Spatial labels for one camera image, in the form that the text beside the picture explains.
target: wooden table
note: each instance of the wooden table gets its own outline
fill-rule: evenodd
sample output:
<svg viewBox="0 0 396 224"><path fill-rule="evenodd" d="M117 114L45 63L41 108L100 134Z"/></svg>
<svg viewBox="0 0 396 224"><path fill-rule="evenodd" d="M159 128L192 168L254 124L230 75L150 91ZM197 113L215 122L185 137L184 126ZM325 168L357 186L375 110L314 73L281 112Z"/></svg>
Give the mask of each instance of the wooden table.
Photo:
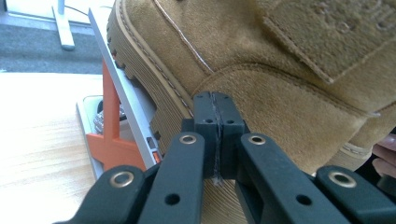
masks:
<svg viewBox="0 0 396 224"><path fill-rule="evenodd" d="M0 223L52 223L94 183L76 102L102 76L0 73Z"/></svg>

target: metal stand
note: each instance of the metal stand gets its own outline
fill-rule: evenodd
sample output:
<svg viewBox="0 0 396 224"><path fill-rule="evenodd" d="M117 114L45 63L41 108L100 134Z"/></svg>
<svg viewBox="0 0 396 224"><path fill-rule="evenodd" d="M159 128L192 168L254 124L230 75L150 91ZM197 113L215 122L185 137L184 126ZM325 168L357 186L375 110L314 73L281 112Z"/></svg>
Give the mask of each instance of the metal stand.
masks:
<svg viewBox="0 0 396 224"><path fill-rule="evenodd" d="M73 50L75 44L72 32L70 31L69 20L64 15L64 0L58 0L58 6L52 6L52 11L56 20L56 25L58 26L62 48L65 50Z"/></svg>

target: round hole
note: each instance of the round hole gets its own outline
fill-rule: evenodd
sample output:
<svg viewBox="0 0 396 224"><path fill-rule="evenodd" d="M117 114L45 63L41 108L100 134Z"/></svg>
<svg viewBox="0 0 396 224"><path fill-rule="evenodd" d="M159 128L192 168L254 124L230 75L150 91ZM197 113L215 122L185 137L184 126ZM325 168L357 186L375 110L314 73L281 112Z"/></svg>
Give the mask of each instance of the round hole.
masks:
<svg viewBox="0 0 396 224"><path fill-rule="evenodd" d="M265 138L257 136L257 135L250 136L248 141L254 145L264 145L265 144Z"/></svg>
<svg viewBox="0 0 396 224"><path fill-rule="evenodd" d="M352 189L357 186L355 179L341 172L330 172L329 178L333 183L344 188Z"/></svg>
<svg viewBox="0 0 396 224"><path fill-rule="evenodd" d="M180 202L180 197L177 194L169 194L165 197L165 203L175 205Z"/></svg>
<svg viewBox="0 0 396 224"><path fill-rule="evenodd" d="M134 181L134 174L129 171L122 171L114 174L110 178L110 185L114 188L124 188Z"/></svg>
<svg viewBox="0 0 396 224"><path fill-rule="evenodd" d="M311 205L312 201L308 196L305 196L303 194L297 195L296 197L297 202L303 205Z"/></svg>
<svg viewBox="0 0 396 224"><path fill-rule="evenodd" d="M193 144L197 141L194 135L183 135L179 138L179 141L183 144Z"/></svg>

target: tan suede boot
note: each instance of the tan suede boot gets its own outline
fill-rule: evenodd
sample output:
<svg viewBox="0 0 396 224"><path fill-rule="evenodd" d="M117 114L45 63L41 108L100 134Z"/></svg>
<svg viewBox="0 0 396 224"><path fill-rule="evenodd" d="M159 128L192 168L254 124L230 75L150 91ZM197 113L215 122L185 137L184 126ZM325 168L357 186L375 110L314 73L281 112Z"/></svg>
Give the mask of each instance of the tan suede boot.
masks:
<svg viewBox="0 0 396 224"><path fill-rule="evenodd" d="M108 42L157 106L162 151L192 116L191 97L221 91L302 170L355 169L396 124L395 4L117 0ZM232 181L205 183L207 221L245 221Z"/></svg>

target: orange bracket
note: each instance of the orange bracket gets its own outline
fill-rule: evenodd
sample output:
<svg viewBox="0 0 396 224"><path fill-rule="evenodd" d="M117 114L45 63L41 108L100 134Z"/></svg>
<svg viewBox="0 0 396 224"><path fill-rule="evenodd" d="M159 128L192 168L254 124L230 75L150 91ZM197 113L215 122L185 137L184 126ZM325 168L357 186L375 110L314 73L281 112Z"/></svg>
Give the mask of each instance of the orange bracket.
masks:
<svg viewBox="0 0 396 224"><path fill-rule="evenodd" d="M136 142L120 139L120 98L113 80L103 62L104 133L87 134L92 156L103 164L105 171L119 166L132 165L145 171Z"/></svg>

